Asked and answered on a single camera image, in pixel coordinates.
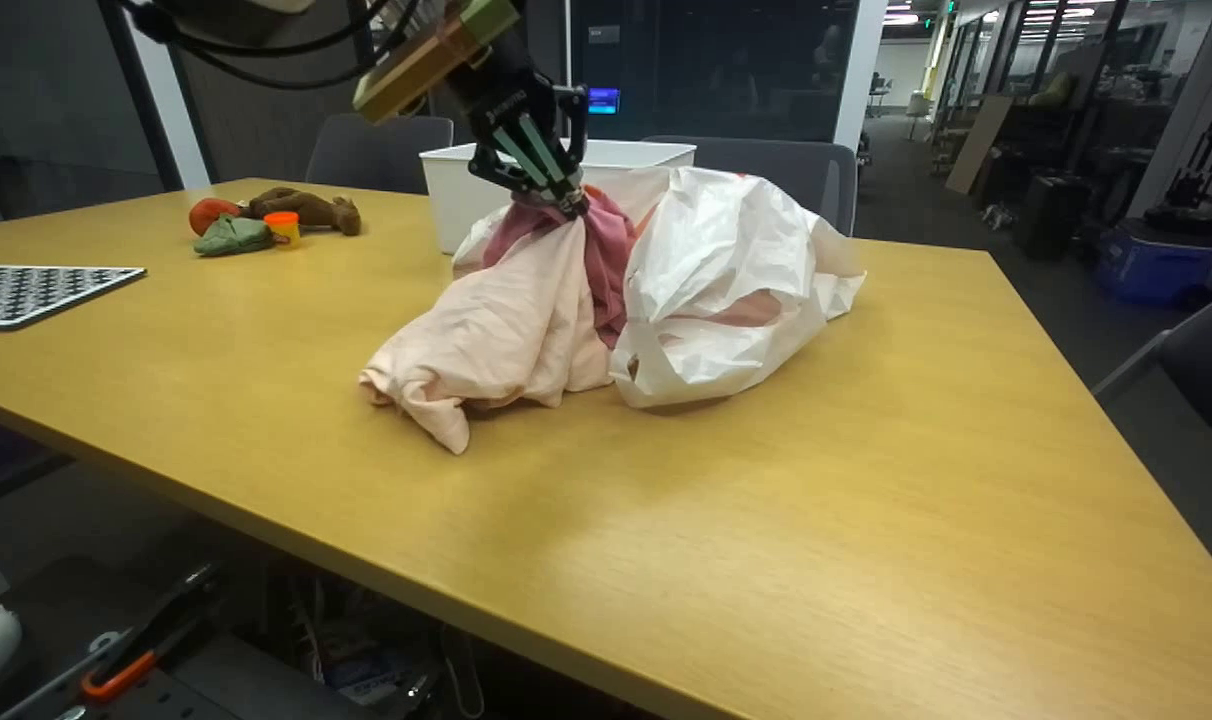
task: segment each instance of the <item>yellow table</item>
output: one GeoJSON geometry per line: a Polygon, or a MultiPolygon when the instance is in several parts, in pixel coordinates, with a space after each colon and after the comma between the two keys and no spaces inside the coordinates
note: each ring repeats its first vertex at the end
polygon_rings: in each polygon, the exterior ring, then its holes
{"type": "Polygon", "coordinates": [[[369,236],[231,261],[183,198],[0,223],[147,270],[0,332],[0,422],[665,715],[1212,715],[1212,561],[989,256],[859,244],[763,389],[448,457],[357,391],[445,288],[426,208],[352,198],[369,236]]]}

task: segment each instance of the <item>crumpled fabric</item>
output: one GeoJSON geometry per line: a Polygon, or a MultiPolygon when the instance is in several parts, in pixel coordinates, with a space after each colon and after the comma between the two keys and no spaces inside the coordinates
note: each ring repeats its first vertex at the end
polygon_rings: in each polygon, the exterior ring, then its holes
{"type": "Polygon", "coordinates": [[[605,191],[587,198],[566,223],[531,203],[477,223],[439,299],[372,353],[359,378],[372,405],[465,453],[465,409],[558,405],[609,386],[636,232],[605,191]]]}

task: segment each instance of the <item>floor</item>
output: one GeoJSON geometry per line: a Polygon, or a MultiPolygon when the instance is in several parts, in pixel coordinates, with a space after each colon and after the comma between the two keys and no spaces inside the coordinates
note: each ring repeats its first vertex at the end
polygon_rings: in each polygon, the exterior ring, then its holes
{"type": "MultiPolygon", "coordinates": [[[[873,164],[859,188],[854,236],[993,251],[1085,386],[1185,315],[1099,294],[1081,261],[1022,261],[1004,232],[979,221],[971,200],[931,178],[931,149],[906,116],[873,116],[866,142],[873,164]]],[[[1160,373],[1125,389],[1109,413],[1212,553],[1212,428],[1193,417],[1160,373]]]]}

